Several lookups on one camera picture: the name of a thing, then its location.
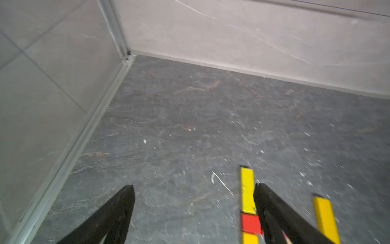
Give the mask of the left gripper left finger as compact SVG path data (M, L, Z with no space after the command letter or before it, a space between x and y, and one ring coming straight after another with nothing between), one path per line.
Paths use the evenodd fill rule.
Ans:
M126 241L135 204L132 185L121 188L102 207L60 244L123 244Z

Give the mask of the yellow block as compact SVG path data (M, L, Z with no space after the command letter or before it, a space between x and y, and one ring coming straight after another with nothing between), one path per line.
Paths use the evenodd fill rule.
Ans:
M320 232L334 244L341 244L331 202L326 198L314 196L313 203Z
M254 172L247 167L240 168L240 180L241 180L241 211L245 214L256 215L256 205L254 202L254 189L255 180Z
M253 233L242 232L241 244L259 244L259 237Z

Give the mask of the red block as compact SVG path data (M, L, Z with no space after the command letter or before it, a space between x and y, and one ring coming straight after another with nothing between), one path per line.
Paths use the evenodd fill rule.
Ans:
M248 213L241 213L241 231L256 235L263 235L259 217Z

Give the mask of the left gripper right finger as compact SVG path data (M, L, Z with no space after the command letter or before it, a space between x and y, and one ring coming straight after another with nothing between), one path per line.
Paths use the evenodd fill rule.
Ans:
M332 243L266 184L255 184L253 198L266 244L286 244L286 238L293 244Z

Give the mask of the magenta block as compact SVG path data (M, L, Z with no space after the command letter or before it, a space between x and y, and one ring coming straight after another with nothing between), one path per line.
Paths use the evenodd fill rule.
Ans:
M288 238L288 236L286 235L285 232L283 232L283 236L284 236L285 241L286 241L287 244L292 244L292 242L290 241L290 239Z

